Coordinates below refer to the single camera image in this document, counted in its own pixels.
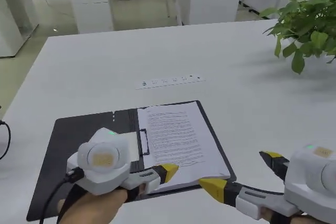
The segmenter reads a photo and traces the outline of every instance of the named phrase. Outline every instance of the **white cabinet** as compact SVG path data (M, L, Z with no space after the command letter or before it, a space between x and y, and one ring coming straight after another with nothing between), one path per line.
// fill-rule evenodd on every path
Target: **white cabinet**
M80 34L113 31L112 0L71 0Z
M15 56L37 25L32 0L0 0L0 58Z

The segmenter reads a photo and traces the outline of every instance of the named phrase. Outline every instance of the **black cable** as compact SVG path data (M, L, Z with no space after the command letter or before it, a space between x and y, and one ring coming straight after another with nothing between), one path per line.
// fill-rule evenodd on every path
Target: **black cable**
M53 191L51 192L51 194L49 195L47 201L45 202L45 204L43 206L43 210L42 210L42 214L41 214L41 217L40 217L39 224L43 224L44 219L46 218L46 212L47 212L47 209L48 209L48 206L49 206L51 200L53 199L53 197L55 196L55 194L57 193L57 191L61 188L61 186L63 184L65 184L66 182L67 181L65 179L63 179L61 182L59 182L57 184L57 186L53 189Z
M4 121L0 120L0 125L6 126L7 130L8 130L8 144L7 144L5 153L0 157L0 160L2 160L6 156L8 150L9 150L10 140L12 139L12 133L11 133L11 128L9 127L9 125L7 123L5 123Z
M46 212L48 210L48 206L51 202L51 200L53 199L53 197L55 196L55 194L57 193L57 191L61 188L62 185L66 184L66 183L75 183L78 180L84 178L85 174L83 169L76 167L72 170L70 170L69 172L66 173L65 178L59 182L56 187L53 189L53 191L51 192L51 194L49 195L48 199L46 200L44 206L43 206L43 210L41 213L41 217L40 217L40 222L39 224L43 224L44 219L46 218Z

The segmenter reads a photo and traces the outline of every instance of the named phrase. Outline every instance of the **finger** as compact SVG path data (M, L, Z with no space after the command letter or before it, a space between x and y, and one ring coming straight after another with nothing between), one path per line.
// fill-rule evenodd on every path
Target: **finger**
M264 220L271 221L271 218L272 218L272 215L273 215L273 211L270 210L270 209L268 209L268 208L262 207L260 214L261 214L261 217Z
M146 184L142 184L139 186L139 195L143 194L145 192L146 189Z
M57 212L60 213L61 212L61 209L64 205L64 201L65 199L61 199L58 203L57 203Z
M293 220L290 224L326 224L326 223L323 222L323 221L319 221L317 219L314 219L310 216L306 216L306 217L293 218Z

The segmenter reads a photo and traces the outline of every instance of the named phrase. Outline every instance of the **yellow label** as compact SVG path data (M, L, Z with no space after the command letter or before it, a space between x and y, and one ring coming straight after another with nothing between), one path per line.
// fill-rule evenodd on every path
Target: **yellow label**
M315 151L314 154L320 156L320 157L324 157L324 158L328 158L330 157L330 155L333 153L332 150L330 149L326 149L323 147L318 147Z
M110 153L94 154L92 163L94 166L110 167L113 165L113 155Z

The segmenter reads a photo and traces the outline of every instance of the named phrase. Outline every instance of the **stack of paper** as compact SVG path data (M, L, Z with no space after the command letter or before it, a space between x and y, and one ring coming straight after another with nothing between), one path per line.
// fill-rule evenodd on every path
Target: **stack of paper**
M139 127L147 130L150 154L145 168L172 163L180 167L159 190L197 184L202 177L229 178L228 168L196 102L138 109ZM143 150L147 139L141 134Z

